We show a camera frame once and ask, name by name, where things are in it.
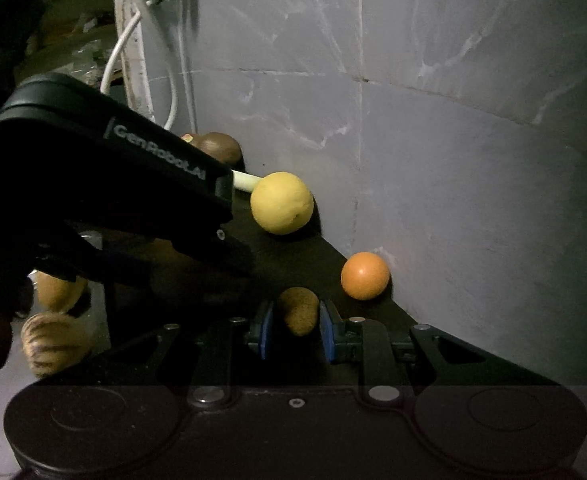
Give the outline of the small brown kiwi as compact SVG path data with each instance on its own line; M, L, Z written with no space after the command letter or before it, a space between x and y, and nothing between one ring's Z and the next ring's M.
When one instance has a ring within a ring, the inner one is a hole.
M318 319L319 299L311 289L290 287L280 294L285 323L297 336L310 333Z

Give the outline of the green-brown pear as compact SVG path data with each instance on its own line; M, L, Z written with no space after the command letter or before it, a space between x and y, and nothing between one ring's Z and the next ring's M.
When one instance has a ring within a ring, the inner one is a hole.
M78 303L86 286L88 281L80 276L74 282L68 282L36 271L36 296L39 304L47 311L69 312Z

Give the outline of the yellow lemon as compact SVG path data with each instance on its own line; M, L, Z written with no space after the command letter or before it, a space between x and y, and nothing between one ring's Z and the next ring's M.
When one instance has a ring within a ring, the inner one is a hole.
M252 217L263 230L285 235L311 220L314 198L295 174L278 171L262 178L250 196Z

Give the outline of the striped pepino melon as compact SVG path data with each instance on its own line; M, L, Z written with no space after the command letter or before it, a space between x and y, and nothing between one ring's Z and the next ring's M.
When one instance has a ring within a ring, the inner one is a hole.
M56 312L30 316L22 326L20 338L28 367L39 378L79 363L93 345L79 320Z

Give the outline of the orange fruit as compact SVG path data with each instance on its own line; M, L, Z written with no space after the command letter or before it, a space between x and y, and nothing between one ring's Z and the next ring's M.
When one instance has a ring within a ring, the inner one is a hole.
M388 286L388 264L374 252L358 252L350 257L341 270L344 292L356 300L370 300L379 296Z

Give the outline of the white leek stalk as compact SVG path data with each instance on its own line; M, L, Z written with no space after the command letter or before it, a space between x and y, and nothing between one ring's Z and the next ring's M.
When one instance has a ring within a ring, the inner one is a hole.
M246 174L246 172L234 170L233 171L233 183L236 190L252 193L257 185L262 180L261 177L254 176L253 174Z

